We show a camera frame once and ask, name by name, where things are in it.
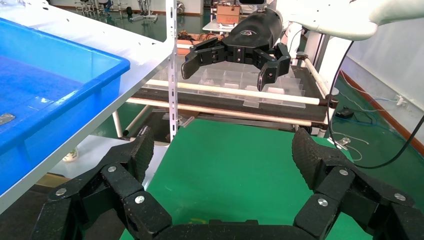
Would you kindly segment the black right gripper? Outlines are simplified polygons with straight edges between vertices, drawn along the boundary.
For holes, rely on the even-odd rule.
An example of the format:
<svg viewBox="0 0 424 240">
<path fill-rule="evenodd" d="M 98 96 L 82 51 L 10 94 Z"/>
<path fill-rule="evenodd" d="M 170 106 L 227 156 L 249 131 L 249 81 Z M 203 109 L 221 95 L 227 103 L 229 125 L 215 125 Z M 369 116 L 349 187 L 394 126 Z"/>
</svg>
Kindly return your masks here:
<svg viewBox="0 0 424 240">
<path fill-rule="evenodd" d="M 202 41 L 190 47 L 181 65 L 184 80 L 200 67 L 220 62 L 253 63 L 260 72 L 257 89 L 274 84 L 289 73 L 291 56 L 283 43 L 277 43 L 283 31 L 280 14 L 272 9 L 257 10 L 242 20 L 227 37 Z"/>
</svg>

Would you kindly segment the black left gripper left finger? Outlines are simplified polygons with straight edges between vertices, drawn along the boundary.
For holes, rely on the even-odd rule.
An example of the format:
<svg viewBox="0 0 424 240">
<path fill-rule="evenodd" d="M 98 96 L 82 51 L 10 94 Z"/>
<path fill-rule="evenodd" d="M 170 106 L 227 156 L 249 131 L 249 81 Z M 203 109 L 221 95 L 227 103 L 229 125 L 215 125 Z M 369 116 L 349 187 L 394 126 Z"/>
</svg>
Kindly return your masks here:
<svg viewBox="0 0 424 240">
<path fill-rule="evenodd" d="M 134 239 L 157 239 L 172 225 L 172 217 L 143 187 L 153 154 L 148 126 L 133 141 L 111 147 L 94 168 L 48 194 L 31 238 L 82 240 L 100 215 L 115 210 Z"/>
</svg>

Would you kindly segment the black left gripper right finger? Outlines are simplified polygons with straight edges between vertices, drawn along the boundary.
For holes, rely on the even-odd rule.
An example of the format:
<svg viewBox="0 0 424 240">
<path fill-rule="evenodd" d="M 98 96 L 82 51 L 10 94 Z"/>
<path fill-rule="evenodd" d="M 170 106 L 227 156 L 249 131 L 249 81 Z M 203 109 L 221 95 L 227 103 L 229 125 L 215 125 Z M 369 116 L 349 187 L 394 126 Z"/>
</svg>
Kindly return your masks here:
<svg viewBox="0 0 424 240">
<path fill-rule="evenodd" d="M 342 213 L 375 240 L 423 239 L 424 215 L 414 200 L 359 170 L 339 149 L 316 143 L 300 128 L 292 158 L 313 192 L 293 224 L 314 239 L 325 239 Z"/>
</svg>

